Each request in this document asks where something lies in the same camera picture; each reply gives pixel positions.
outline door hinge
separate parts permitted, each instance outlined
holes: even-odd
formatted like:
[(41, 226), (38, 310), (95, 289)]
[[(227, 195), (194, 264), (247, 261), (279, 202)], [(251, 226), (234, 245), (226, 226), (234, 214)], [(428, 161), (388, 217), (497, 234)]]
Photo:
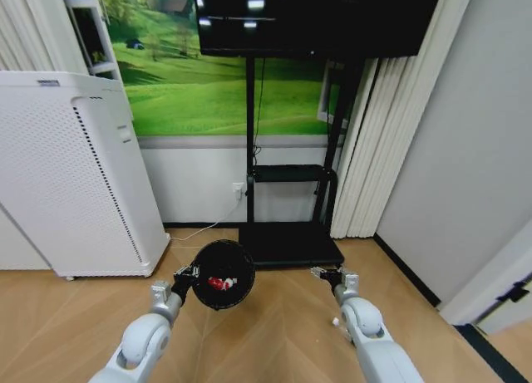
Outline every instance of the door hinge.
[(503, 296), (497, 297), (500, 302), (511, 300), (512, 302), (518, 302), (521, 298), (530, 293), (529, 290), (524, 289), (527, 282), (516, 282), (514, 286)]

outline floor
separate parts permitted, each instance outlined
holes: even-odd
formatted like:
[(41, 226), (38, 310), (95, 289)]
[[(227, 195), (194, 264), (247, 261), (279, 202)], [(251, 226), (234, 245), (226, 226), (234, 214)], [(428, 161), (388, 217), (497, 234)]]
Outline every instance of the floor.
[(532, 320), (486, 336), (486, 339), (526, 380), (532, 381)]
[[(0, 381), (87, 381), (127, 325), (148, 311), (152, 280), (170, 280), (205, 244), (237, 237), (235, 229), (210, 229), (173, 241), (149, 279), (66, 282), (51, 272), (1, 272)], [(361, 294), (381, 309), (425, 381), (500, 381), (371, 239), (337, 243), (346, 267), (360, 275)], [(353, 346), (331, 323), (338, 314), (328, 284), (308, 270), (258, 272), (248, 297), (225, 311), (208, 309), (191, 293), (150, 381), (364, 381)]]

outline black tv screen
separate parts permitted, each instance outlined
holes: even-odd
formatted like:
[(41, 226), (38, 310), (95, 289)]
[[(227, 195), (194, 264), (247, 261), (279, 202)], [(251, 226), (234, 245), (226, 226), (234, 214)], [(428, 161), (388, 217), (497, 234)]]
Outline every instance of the black tv screen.
[(411, 56), (438, 0), (195, 0), (202, 53)]

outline grass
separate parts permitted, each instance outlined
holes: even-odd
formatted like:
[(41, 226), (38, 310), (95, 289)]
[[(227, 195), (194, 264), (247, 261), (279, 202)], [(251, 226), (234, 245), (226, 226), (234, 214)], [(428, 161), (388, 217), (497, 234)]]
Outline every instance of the grass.
[[(180, 55), (177, 23), (191, 27), (189, 57)], [(111, 26), (110, 34), (138, 135), (245, 135), (243, 58), (200, 55), (190, 22), (143, 7), (135, 9), (130, 26)], [(155, 61), (154, 35), (160, 44)], [(145, 50), (126, 48), (125, 39), (134, 37)], [(257, 108), (262, 61), (256, 64)], [(325, 134), (327, 125), (316, 117), (322, 78), (322, 63), (268, 59), (259, 133)]]

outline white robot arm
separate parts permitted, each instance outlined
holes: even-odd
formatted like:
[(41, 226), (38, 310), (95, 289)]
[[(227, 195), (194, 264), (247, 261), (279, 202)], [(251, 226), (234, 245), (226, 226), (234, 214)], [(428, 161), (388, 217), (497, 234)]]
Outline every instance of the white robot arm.
[(342, 269), (312, 268), (311, 271), (331, 284), (342, 319), (357, 348), (358, 361), (366, 381), (423, 382), (410, 357), (393, 341), (378, 308), (358, 296), (357, 274)]
[(151, 285), (150, 313), (134, 320), (124, 331), (121, 344), (105, 368), (89, 383), (145, 383), (155, 363), (170, 340), (171, 328), (185, 302), (191, 279), (197, 277), (192, 267), (181, 268), (173, 287), (165, 281)]

